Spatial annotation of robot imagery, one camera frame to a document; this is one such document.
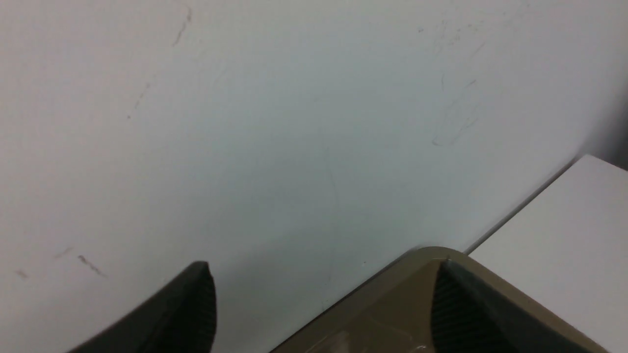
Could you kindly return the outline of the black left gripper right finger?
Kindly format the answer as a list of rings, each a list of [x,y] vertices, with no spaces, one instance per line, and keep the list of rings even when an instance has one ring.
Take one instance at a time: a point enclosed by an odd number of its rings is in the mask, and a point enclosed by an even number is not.
[[[460,264],[440,264],[431,304],[438,353],[580,353],[582,347]]]

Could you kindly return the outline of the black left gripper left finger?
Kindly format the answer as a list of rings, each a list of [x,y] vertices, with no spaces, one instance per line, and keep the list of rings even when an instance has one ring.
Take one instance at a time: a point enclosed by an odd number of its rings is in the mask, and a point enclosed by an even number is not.
[[[209,264],[195,261],[125,317],[73,353],[210,353],[217,291]]]

